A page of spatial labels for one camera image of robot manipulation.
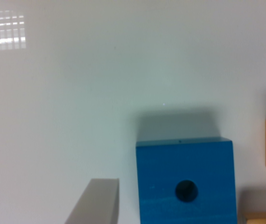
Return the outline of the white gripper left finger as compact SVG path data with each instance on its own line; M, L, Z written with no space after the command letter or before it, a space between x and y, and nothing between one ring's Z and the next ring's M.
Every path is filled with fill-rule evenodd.
M64 224L118 224L119 180L94 178Z

